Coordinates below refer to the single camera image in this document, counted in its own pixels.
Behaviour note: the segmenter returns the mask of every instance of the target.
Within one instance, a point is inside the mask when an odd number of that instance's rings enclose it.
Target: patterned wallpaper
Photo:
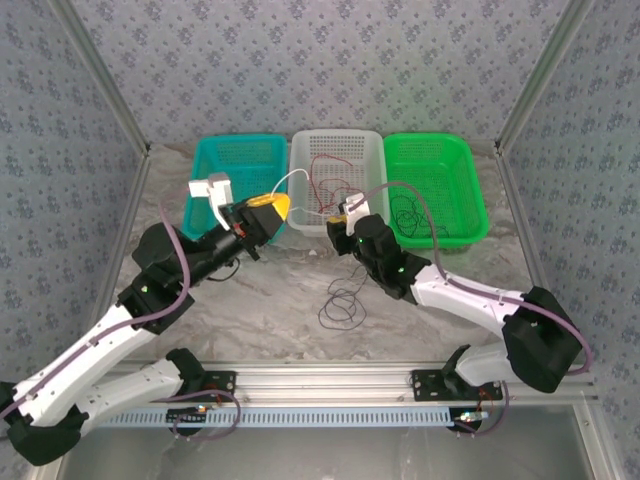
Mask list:
[[[553,289],[640,479],[640,4],[596,0],[508,153]]]
[[[568,0],[73,0],[147,140],[493,139]]]
[[[80,336],[138,164],[45,0],[0,1],[0,378]],[[26,462],[0,441],[0,479]]]

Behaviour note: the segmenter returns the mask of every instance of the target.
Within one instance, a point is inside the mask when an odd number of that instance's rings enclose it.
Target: marble surface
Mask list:
[[[189,149],[152,147],[117,292],[139,272],[130,254],[141,233],[159,221],[158,201],[185,188],[192,158]],[[475,161],[491,229],[483,241],[446,252],[445,268],[499,288],[528,290],[531,281],[497,165],[489,157],[476,156]],[[184,198],[165,203],[172,222],[180,224]],[[430,252],[419,254],[429,257]],[[393,300],[371,280],[358,295],[368,312],[364,323],[348,332],[326,330],[318,324],[317,312],[328,298],[327,287],[348,277],[357,263],[338,257],[327,238],[307,238],[290,227],[260,255],[258,262],[243,256],[242,268],[231,280],[192,289],[196,303],[133,358],[152,360],[187,347],[203,361],[439,361],[462,344],[493,340],[491,333],[447,312]]]

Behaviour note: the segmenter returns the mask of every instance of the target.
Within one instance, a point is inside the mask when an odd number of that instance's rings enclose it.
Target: white basket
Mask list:
[[[320,155],[338,157],[353,166]],[[312,172],[311,162],[316,157]],[[336,207],[322,213],[337,213],[337,204],[345,197],[357,193],[356,190],[347,191],[345,182],[348,182],[352,189],[367,192],[387,181],[382,137],[367,130],[305,130],[296,133],[291,141],[289,171],[296,168],[307,170],[316,186],[324,180],[320,185],[324,189],[316,187],[316,192],[323,205],[335,203]],[[332,192],[341,186],[343,188],[335,192],[331,198]],[[289,177],[288,192],[294,209],[288,216],[289,225],[308,237],[326,236],[328,217],[295,209],[302,207],[310,212],[318,212],[321,208],[307,178],[304,175]],[[371,213],[379,213],[388,223],[390,213],[387,190],[369,199],[369,208]]]

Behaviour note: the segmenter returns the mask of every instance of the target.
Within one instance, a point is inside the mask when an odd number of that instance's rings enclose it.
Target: green basket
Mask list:
[[[489,218],[471,149],[446,133],[398,133],[384,139],[389,182],[413,185],[424,197],[436,224],[438,244],[457,248],[482,240]],[[432,248],[429,224],[414,194],[389,189],[391,228],[406,248]]]

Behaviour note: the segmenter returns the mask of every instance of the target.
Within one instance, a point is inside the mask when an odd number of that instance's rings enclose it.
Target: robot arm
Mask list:
[[[541,392],[552,393],[581,350],[564,328],[518,305],[467,293],[451,285],[436,265],[401,249],[380,215],[371,215],[362,194],[346,199],[340,217],[327,222],[327,232],[339,255],[353,254],[369,276],[387,293],[415,305],[436,307],[468,319],[500,340],[483,347],[460,347],[447,363],[445,379],[453,390],[487,382],[519,379]],[[502,291],[455,277],[462,284],[505,298],[522,300],[553,312],[571,323],[547,290]]]
[[[230,265],[242,252],[257,260],[256,248],[273,238],[289,210],[285,194],[262,195],[231,205],[227,178],[202,182],[190,185],[192,194],[210,197],[216,216],[224,222],[196,241],[175,231],[192,286]],[[174,304],[182,291],[183,272],[163,224],[145,231],[132,257],[141,268],[140,274],[89,332],[30,378],[18,384],[0,382],[0,411],[9,424],[7,435],[14,448],[34,465],[64,455],[81,436],[124,410],[203,389],[205,372],[186,349],[173,350],[135,374],[96,384],[116,363],[164,332],[193,304],[187,295],[170,314],[135,324],[135,319]],[[71,357],[73,361],[61,368]],[[39,386],[51,373],[55,375]]]

